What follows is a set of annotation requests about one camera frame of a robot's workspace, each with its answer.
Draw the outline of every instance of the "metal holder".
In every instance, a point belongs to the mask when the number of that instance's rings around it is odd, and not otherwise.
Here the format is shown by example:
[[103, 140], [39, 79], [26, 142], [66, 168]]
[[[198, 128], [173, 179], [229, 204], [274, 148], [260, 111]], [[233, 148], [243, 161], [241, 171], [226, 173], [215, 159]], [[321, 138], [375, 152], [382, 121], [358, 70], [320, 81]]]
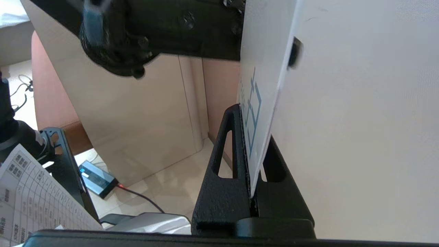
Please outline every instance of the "metal holder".
[[[233, 138], [232, 179], [218, 177], [229, 131]], [[238, 104], [231, 106], [224, 113], [198, 195], [192, 234], [315, 238], [314, 219], [273, 137], [263, 165], [267, 182], [259, 174], [255, 196], [250, 199], [241, 109]]]
[[139, 79], [160, 53], [240, 60], [245, 0], [31, 1], [116, 75]]
[[94, 219], [99, 221], [64, 131], [60, 128], [49, 127], [40, 130], [40, 134], [46, 138], [47, 145], [51, 147], [39, 158], [39, 163], [43, 165], [48, 161], [53, 161], [53, 164], [46, 170]]

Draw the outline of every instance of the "paper with table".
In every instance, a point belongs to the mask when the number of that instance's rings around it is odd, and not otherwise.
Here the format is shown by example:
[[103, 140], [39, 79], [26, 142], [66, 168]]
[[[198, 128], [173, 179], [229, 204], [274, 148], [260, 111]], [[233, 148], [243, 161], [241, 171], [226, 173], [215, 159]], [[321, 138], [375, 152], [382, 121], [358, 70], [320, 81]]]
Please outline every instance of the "paper with table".
[[102, 230], [102, 226], [20, 144], [0, 167], [0, 246], [26, 241], [32, 232]]
[[241, 105], [251, 196], [271, 137], [271, 123], [293, 46], [302, 0], [247, 0], [241, 43]]

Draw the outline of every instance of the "white floor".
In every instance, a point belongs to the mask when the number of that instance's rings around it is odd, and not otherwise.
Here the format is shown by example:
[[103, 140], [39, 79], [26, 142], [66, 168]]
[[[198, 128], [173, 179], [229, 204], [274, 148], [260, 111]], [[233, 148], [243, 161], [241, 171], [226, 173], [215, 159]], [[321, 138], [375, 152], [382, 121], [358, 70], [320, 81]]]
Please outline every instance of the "white floor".
[[[30, 60], [2, 67], [1, 71], [3, 76], [9, 79], [11, 93], [21, 83], [18, 79], [19, 74], [32, 78], [32, 64]], [[25, 87], [21, 87], [11, 97], [12, 104], [16, 105], [23, 103], [24, 94], [28, 98], [27, 103], [16, 113], [15, 119], [25, 121], [30, 127], [37, 129], [33, 93], [24, 92], [24, 90]], [[191, 220], [212, 148], [212, 142], [209, 139], [205, 139], [203, 149], [200, 152], [128, 188], [148, 196], [166, 213], [183, 214]], [[96, 159], [93, 160], [93, 163], [96, 163], [103, 170], [107, 170], [105, 163], [97, 156], [94, 149], [76, 155], [75, 159], [77, 164], [80, 165], [85, 160], [91, 161], [95, 157]], [[219, 175], [223, 178], [232, 177], [232, 171], [224, 160], [222, 160]], [[143, 212], [158, 212], [147, 200], [119, 188], [114, 188], [104, 200], [93, 193], [90, 193], [90, 195], [99, 217], [109, 213], [138, 215]]]
[[[166, 213], [183, 214], [191, 220], [212, 148], [212, 142], [205, 139], [200, 152], [128, 188], [149, 197]], [[80, 165], [85, 160], [92, 160], [96, 154], [92, 149], [75, 156], [75, 159]], [[100, 157], [93, 161], [101, 169], [107, 170], [105, 163], [101, 162]], [[224, 160], [219, 169], [219, 176], [232, 177], [232, 171]], [[93, 193], [90, 195], [100, 218], [109, 213], [138, 215], [144, 212], [158, 212], [147, 200], [119, 188], [115, 188], [105, 200]]]

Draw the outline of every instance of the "brown chair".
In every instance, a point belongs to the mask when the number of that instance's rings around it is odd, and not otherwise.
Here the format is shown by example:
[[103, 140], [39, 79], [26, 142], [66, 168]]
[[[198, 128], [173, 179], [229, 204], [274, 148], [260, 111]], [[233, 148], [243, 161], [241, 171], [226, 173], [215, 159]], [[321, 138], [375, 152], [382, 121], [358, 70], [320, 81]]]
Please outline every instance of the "brown chair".
[[32, 34], [31, 46], [38, 129], [62, 128], [73, 155], [93, 148], [36, 32]]

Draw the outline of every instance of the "white wall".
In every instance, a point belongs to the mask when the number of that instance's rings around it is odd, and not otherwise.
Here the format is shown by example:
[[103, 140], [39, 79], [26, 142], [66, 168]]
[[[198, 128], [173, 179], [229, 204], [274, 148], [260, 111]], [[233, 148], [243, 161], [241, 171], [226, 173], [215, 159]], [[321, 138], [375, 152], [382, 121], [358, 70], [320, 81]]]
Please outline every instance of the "white wall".
[[30, 60], [33, 31], [31, 22], [0, 29], [0, 67]]
[[439, 242], [439, 1], [307, 0], [273, 135], [319, 238]]
[[162, 54], [140, 80], [113, 75], [47, 13], [22, 3], [93, 147], [119, 182], [132, 185], [201, 149], [199, 118], [189, 112], [196, 99], [186, 95], [194, 96], [188, 62], [183, 75], [178, 56]]

